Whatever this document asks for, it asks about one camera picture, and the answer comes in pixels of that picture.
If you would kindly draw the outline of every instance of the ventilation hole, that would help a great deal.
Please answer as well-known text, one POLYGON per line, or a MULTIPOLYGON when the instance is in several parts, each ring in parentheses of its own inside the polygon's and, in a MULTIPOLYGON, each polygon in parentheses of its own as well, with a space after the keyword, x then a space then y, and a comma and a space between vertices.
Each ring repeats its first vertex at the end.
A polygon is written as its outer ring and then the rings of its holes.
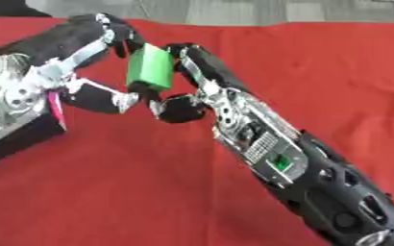
POLYGON ((340 212, 334 216, 334 226, 341 232, 354 232, 359 229, 359 219, 348 211, 340 212))
POLYGON ((287 200, 286 201, 286 205, 288 206, 288 208, 291 211, 293 211, 295 213, 299 213, 300 207, 301 207, 299 202, 296 202, 296 201, 293 201, 293 200, 287 200))
POLYGON ((334 181, 336 178, 336 172, 333 168, 322 169, 319 176, 324 181, 334 181))
POLYGON ((345 172, 345 185, 352 187, 358 185, 358 178, 356 175, 352 174, 349 171, 345 172))
POLYGON ((381 209, 381 206, 378 204, 378 201, 374 196, 366 196, 359 203, 359 207, 378 224, 383 226, 387 223, 387 216, 381 209))

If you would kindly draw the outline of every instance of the robotic arm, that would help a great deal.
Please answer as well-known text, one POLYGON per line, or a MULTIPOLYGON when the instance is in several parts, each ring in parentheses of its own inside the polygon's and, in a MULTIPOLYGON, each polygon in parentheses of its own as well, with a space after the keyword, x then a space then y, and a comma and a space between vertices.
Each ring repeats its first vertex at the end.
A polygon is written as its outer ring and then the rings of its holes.
POLYGON ((184 43, 165 49, 198 89, 165 100, 159 119, 186 122, 211 109, 217 117, 214 137, 320 236, 337 246, 394 246, 389 194, 320 139, 293 128, 203 47, 184 43))
POLYGON ((125 58, 144 39, 109 14, 71 17, 42 34, 0 47, 0 158, 65 131, 60 101, 90 111, 125 112, 138 94, 124 93, 75 70, 114 47, 125 58))

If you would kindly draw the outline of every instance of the white floor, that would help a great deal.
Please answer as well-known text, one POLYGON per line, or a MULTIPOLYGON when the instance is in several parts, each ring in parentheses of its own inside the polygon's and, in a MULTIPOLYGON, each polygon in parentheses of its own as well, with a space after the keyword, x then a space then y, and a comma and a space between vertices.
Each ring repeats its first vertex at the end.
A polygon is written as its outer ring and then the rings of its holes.
POLYGON ((372 0, 27 0, 58 17, 110 12, 128 18, 202 25, 285 21, 394 22, 394 3, 372 0))

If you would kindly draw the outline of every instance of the red fabric surface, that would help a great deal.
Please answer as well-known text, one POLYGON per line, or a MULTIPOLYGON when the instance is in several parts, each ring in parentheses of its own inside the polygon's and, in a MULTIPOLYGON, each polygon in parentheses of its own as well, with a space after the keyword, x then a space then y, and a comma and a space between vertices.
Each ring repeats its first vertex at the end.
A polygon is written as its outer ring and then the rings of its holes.
MULTIPOLYGON (((0 44, 57 20, 0 19, 0 44)), ((207 46, 259 97, 394 194, 394 24, 198 27, 132 21, 207 46)), ((111 56, 81 72, 123 87, 111 56)), ((172 92, 189 91, 179 76, 172 92)), ((210 117, 157 122, 65 108, 68 135, 0 161, 0 246, 326 245, 212 140, 210 117)))

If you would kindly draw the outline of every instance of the red tablecloth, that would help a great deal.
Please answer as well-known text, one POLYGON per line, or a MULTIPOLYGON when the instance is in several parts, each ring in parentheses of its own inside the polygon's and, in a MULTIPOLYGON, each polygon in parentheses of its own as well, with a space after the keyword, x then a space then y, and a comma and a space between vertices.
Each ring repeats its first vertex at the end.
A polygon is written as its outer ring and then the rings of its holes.
MULTIPOLYGON (((0 19, 0 44, 55 22, 0 19)), ((394 194, 394 24, 133 24, 157 45, 207 46, 394 194)), ((124 64, 111 56, 81 74, 122 87, 124 64)), ((0 161, 0 246, 326 245, 212 140, 210 117, 172 126, 142 105, 65 113, 68 135, 0 161)))

